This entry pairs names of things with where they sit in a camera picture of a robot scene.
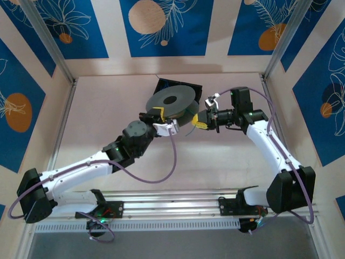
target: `tape roll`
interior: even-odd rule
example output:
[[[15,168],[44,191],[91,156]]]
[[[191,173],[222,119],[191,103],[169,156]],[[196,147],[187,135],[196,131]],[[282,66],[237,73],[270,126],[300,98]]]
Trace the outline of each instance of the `tape roll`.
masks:
[[[195,91],[186,85],[176,85],[155,93],[146,103],[146,111],[163,108],[165,118],[177,119],[179,126],[191,122],[199,105],[194,100]]]

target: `enclosure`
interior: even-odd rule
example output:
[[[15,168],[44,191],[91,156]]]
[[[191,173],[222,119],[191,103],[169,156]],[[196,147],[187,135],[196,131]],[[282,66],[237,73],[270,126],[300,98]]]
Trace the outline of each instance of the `enclosure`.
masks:
[[[2,258],[342,258],[345,254],[345,2],[343,0],[0,0],[0,235]],[[247,86],[282,143],[316,172],[315,221],[282,213],[243,234],[218,198],[274,179],[241,131],[191,123],[174,141],[171,177],[147,184],[122,171],[72,190],[123,201],[115,242],[88,240],[86,221],[7,217],[24,173],[51,171],[103,149],[146,112],[158,82],[208,96]],[[231,96],[219,99],[231,109]],[[155,138],[127,169],[164,178],[169,138]],[[307,207],[296,210],[309,217]],[[21,213],[17,206],[14,213]],[[269,210],[268,220],[275,216]]]

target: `white floor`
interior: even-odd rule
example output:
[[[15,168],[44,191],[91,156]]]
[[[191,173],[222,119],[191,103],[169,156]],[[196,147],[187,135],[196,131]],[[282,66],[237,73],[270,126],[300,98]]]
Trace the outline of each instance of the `white floor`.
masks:
[[[227,88],[249,86],[263,91],[259,74],[179,74],[158,75],[162,78],[203,85],[200,110],[204,99]],[[103,76],[79,78],[70,115],[57,157],[56,168],[84,159],[114,141],[127,125],[145,112],[145,104],[158,78],[148,76]],[[251,95],[254,109],[269,116],[267,102],[256,93]],[[230,95],[219,99],[220,108],[232,108]],[[186,125],[175,140],[177,167],[166,182],[149,185],[138,182],[124,172],[85,182],[75,190],[159,190],[240,188],[268,186],[273,173],[256,146],[242,132],[221,128],[215,131],[192,129]],[[158,180],[170,172],[173,150],[169,138],[155,139],[144,156],[127,169],[148,180]]]

